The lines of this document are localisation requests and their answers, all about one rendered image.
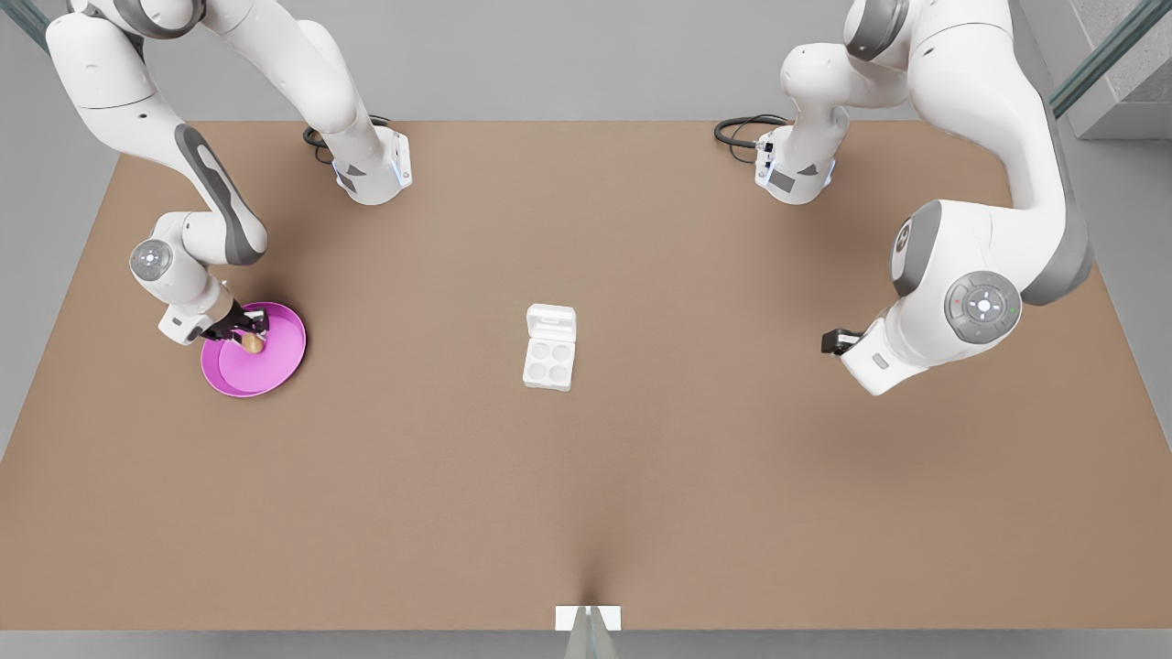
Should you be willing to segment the white egg box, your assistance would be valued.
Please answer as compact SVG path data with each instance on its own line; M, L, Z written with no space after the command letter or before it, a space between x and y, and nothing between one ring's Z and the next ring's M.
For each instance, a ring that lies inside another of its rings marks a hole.
M575 358L573 341L530 338L523 383L530 388L568 392Z

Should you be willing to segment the white egg box lid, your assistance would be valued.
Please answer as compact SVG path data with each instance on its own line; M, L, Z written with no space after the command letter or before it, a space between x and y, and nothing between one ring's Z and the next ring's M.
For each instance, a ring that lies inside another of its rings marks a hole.
M531 339L577 341L577 314L570 306L533 304L526 310L526 324Z

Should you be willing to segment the silver frame post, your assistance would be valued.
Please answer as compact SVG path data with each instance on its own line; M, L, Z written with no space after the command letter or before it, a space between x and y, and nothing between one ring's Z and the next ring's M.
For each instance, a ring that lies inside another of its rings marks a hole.
M1049 95L1049 108L1055 118L1063 116L1076 101L1110 70L1140 38L1154 28L1172 11L1172 0L1139 0L1106 38L1079 66Z
M46 33L49 20L45 13L38 8L32 0L0 0L0 11L18 25L27 38L30 38L38 46L48 54Z
M618 659L611 632L621 630L621 609L558 605L554 630L570 633L564 659Z

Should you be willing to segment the pink round plate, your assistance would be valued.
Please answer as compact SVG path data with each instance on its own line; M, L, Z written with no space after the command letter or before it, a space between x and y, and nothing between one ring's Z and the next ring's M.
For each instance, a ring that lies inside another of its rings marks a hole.
M263 351L248 353L229 340L202 344L202 375L213 389L233 398L251 398L279 387L298 369L307 347L301 317L288 306L252 303L244 308L264 311L268 318Z

